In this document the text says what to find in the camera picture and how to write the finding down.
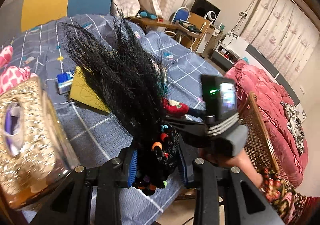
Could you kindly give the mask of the floral sleeved right forearm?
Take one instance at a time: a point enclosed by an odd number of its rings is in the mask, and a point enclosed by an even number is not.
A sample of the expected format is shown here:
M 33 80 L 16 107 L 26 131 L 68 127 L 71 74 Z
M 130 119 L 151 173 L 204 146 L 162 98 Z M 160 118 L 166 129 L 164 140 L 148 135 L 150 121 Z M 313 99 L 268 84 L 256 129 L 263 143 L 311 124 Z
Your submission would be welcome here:
M 319 224 L 319 197 L 300 194 L 269 168 L 257 172 L 244 150 L 232 159 L 231 165 L 246 174 L 285 224 Z

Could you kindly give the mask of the person's right hand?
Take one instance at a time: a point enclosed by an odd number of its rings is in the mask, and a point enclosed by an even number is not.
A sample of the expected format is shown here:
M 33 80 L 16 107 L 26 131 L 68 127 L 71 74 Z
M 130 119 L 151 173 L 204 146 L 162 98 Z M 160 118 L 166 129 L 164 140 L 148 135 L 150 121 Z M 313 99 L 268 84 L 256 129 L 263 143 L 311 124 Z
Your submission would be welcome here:
M 231 158 L 225 157 L 223 155 L 212 155 L 208 150 L 205 149 L 199 149 L 199 154 L 200 157 L 204 158 L 205 160 L 208 160 L 209 162 L 222 167 L 237 166 L 239 168 L 242 168 L 246 165 L 251 164 L 251 161 L 248 155 L 245 153 L 244 149 L 242 149 L 238 155 Z

